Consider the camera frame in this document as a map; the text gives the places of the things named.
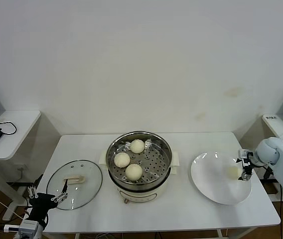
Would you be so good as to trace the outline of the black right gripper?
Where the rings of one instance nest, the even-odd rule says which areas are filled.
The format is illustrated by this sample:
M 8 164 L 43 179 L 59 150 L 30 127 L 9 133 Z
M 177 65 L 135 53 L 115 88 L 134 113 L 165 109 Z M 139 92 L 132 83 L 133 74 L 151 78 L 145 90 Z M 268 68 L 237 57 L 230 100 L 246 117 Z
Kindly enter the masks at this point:
M 254 159 L 254 155 L 252 151 L 249 151 L 248 149 L 239 149 L 236 163 L 241 162 L 242 173 L 241 176 L 238 178 L 238 180 L 241 181 L 250 180 L 253 174 L 253 168 L 256 167 L 256 165 L 253 163 L 253 159 Z

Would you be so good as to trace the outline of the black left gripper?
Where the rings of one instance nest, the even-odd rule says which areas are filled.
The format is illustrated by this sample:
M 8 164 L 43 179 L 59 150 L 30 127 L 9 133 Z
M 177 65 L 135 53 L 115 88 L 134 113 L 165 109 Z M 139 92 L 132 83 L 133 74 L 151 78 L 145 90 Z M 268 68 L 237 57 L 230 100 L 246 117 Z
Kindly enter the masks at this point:
M 61 194 L 54 196 L 51 194 L 45 194 L 37 191 L 37 187 L 43 177 L 41 174 L 31 186 L 28 186 L 29 203 L 32 206 L 29 214 L 29 220 L 31 221 L 44 221 L 48 211 L 57 207 L 57 202 L 62 202 L 68 196 L 68 179 L 65 179 L 64 186 Z

